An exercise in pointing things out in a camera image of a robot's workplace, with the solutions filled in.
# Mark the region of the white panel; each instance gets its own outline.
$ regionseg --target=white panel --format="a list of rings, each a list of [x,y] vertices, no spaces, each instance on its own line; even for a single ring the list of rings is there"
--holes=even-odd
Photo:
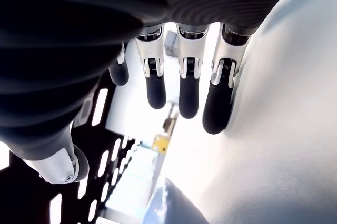
[[[96,224],[119,224],[119,223],[102,218],[102,217],[98,217],[96,220]]]
[[[117,158],[117,155],[118,155],[118,151],[120,149],[120,145],[121,145],[121,140],[118,138],[115,142],[115,145],[114,145],[114,149],[112,151],[112,155],[111,155],[111,161],[115,161],[116,158]]]
[[[0,142],[0,170],[9,166],[9,148],[3,142]]]
[[[56,195],[50,203],[49,217],[50,224],[61,223],[61,209],[62,209],[62,194]]]
[[[77,194],[78,199],[81,199],[85,195],[87,183],[88,183],[88,176],[86,176],[85,179],[80,181],[80,185],[78,186],[78,194]]]
[[[117,181],[117,177],[118,177],[118,168],[116,168],[114,170],[114,174],[112,176],[112,180],[111,180],[111,185],[114,186],[116,184],[116,181]]]
[[[89,216],[88,216],[89,222],[92,221],[95,217],[96,206],[97,206],[97,200],[94,200],[90,205]]]
[[[103,202],[106,199],[108,189],[109,189],[109,183],[105,183],[103,190],[102,190],[101,202]]]
[[[98,98],[97,98],[93,121],[91,123],[92,126],[95,126],[101,122],[104,103],[106,100],[106,95],[107,95],[107,89],[106,88],[101,89],[100,93],[98,94]]]
[[[109,155],[109,151],[108,150],[106,150],[102,154],[101,163],[100,163],[100,167],[98,169],[98,174],[97,174],[99,178],[104,174],[108,155]]]
[[[202,126],[202,70],[199,112],[178,118],[162,174],[209,223],[336,223],[336,16],[336,0],[280,0],[247,47],[215,136]]]
[[[123,143],[122,143],[122,149],[125,149],[128,141],[128,136],[124,136]]]

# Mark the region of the white curved surface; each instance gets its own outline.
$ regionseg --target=white curved surface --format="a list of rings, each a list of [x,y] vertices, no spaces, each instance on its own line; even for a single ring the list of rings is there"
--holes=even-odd
[[[208,224],[200,211],[169,180],[155,189],[142,224]]]
[[[336,19],[337,0],[280,0],[248,45],[216,136],[201,124],[202,71],[201,111],[178,119],[162,175],[210,224],[337,223]]]

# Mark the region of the silver metal joint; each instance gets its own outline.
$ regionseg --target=silver metal joint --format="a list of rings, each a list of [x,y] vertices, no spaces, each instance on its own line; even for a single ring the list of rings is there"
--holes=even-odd
[[[125,60],[125,49],[124,49],[124,43],[122,43],[122,49],[120,54],[117,56],[117,62],[121,65],[124,63]]]
[[[145,77],[150,77],[150,64],[156,65],[158,77],[164,74],[164,39],[163,27],[148,34],[139,34],[136,38],[138,53],[143,65]]]
[[[196,30],[195,26],[185,25],[184,28]],[[186,78],[188,58],[194,58],[194,78],[198,79],[201,74],[208,26],[206,27],[206,30],[199,32],[185,30],[180,27],[179,24],[177,24],[177,29],[180,76]]]
[[[235,46],[235,45],[231,45],[227,43],[222,36],[223,26],[224,24],[222,23],[220,26],[219,34],[218,34],[217,41],[216,41],[216,47],[215,47],[213,61],[212,61],[212,65],[213,65],[212,72],[213,73],[217,72],[219,63],[222,58],[230,58],[236,62],[236,68],[235,68],[234,75],[233,75],[235,76],[237,72],[239,71],[242,58],[244,56],[244,53],[246,51],[249,41],[241,46]]]

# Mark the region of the robotic finger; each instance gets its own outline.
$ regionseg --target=robotic finger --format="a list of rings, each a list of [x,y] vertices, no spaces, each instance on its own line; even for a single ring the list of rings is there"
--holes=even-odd
[[[69,184],[84,179],[89,164],[84,153],[73,144],[69,126],[49,137],[5,141],[20,157],[51,184]]]
[[[212,76],[203,114],[203,126],[209,134],[226,128],[231,114],[233,78],[245,53],[251,34],[238,34],[221,24],[215,47]]]
[[[199,108],[199,79],[209,25],[177,24],[178,59],[180,65],[179,111],[193,118]]]
[[[147,100],[155,109],[166,104],[163,27],[163,24],[146,27],[136,38],[146,79]]]

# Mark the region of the wall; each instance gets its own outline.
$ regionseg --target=wall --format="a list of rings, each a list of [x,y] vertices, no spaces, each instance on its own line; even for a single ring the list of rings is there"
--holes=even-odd
[[[174,30],[175,25],[172,23],[165,25],[164,38],[168,29]],[[134,40],[129,43],[125,58],[130,78],[125,86],[116,87],[106,127],[113,132],[130,135],[151,145],[155,134],[162,131],[164,120],[171,107],[169,102],[176,103],[179,99],[178,60],[165,56],[164,77],[167,103],[164,108],[156,110],[150,107],[147,101],[146,81]]]
[[[202,109],[178,119],[162,174],[210,224],[337,222],[336,16],[336,0],[280,0],[247,48],[226,131],[208,135]]]

